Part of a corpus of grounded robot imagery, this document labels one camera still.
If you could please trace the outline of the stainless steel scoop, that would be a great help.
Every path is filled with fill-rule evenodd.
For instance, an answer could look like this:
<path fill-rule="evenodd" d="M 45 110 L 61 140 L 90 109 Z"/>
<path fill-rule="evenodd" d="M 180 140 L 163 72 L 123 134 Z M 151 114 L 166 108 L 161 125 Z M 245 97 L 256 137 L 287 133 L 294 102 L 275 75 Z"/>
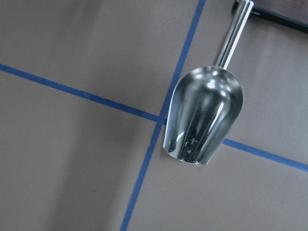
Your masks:
<path fill-rule="evenodd" d="M 253 6 L 251 0 L 238 2 L 215 65 L 194 69 L 176 84 L 163 142 L 169 156 L 206 165 L 239 116 L 244 90 L 227 67 Z"/>

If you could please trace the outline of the dark wooden tray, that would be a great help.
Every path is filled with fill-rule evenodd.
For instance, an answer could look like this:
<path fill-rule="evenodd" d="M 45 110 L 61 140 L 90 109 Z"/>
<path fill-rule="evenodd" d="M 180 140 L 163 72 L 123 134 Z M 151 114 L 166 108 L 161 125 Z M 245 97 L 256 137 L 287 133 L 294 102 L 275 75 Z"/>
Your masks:
<path fill-rule="evenodd" d="M 255 0 L 251 13 L 282 26 L 308 32 L 306 0 Z"/>

